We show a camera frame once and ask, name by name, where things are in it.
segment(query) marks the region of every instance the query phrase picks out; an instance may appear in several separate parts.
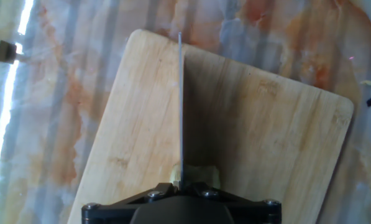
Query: black mount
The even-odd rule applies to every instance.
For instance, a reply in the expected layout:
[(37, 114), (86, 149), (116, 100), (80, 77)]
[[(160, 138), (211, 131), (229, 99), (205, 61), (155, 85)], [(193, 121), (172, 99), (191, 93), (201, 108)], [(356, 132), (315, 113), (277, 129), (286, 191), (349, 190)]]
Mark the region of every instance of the black mount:
[(81, 209), (82, 224), (113, 223), (271, 223), (282, 222), (282, 205), (275, 200), (252, 202), (193, 183), (182, 191), (161, 183), (112, 205), (89, 203)]

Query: knife blade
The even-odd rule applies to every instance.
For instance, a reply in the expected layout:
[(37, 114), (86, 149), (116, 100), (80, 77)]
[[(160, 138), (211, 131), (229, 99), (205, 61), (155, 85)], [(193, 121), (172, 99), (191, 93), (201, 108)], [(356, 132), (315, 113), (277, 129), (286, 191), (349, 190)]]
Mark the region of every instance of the knife blade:
[(181, 32), (178, 33), (178, 85), (180, 90), (180, 190), (184, 189), (184, 148), (183, 148), (183, 96), (184, 96), (184, 69), (182, 57)]

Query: bolt head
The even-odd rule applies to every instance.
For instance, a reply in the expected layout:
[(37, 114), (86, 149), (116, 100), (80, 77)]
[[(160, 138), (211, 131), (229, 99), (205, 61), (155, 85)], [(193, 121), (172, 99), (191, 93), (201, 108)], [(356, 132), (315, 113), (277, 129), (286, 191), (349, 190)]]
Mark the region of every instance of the bolt head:
[(280, 205), (280, 202), (274, 199), (265, 199), (263, 202), (267, 205)]
[(204, 197), (216, 197), (218, 196), (218, 192), (213, 190), (205, 190), (204, 192), (202, 192), (202, 195)]
[(85, 206), (83, 206), (83, 208), (88, 209), (88, 210), (91, 210), (91, 209), (98, 208), (100, 205), (101, 204), (98, 204), (98, 203), (95, 203), (95, 202), (91, 202), (91, 203), (88, 203)]
[(164, 195), (164, 193), (160, 192), (160, 191), (157, 191), (157, 190), (154, 190), (154, 191), (151, 191), (151, 192), (148, 193), (148, 196), (152, 197), (152, 198), (159, 197), (159, 196), (162, 196), (162, 195)]

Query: bamboo cutting board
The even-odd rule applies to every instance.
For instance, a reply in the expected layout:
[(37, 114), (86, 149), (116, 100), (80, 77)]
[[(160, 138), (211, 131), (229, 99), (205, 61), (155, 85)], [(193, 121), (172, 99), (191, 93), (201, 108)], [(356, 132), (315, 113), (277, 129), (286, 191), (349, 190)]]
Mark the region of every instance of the bamboo cutting board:
[[(341, 96), (183, 46), (185, 161), (221, 188), (282, 202), (283, 223), (315, 223), (353, 113)], [(168, 182), (179, 161), (178, 45), (137, 30), (126, 46), (78, 189), (110, 204)]]

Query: countertop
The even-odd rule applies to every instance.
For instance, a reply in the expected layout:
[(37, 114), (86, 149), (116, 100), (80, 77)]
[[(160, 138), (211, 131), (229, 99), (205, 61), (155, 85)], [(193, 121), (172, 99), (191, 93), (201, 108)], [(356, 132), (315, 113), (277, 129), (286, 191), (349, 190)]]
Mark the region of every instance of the countertop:
[(65, 223), (131, 32), (148, 29), (349, 98), (318, 223), (371, 223), (371, 0), (7, 0), (0, 223)]

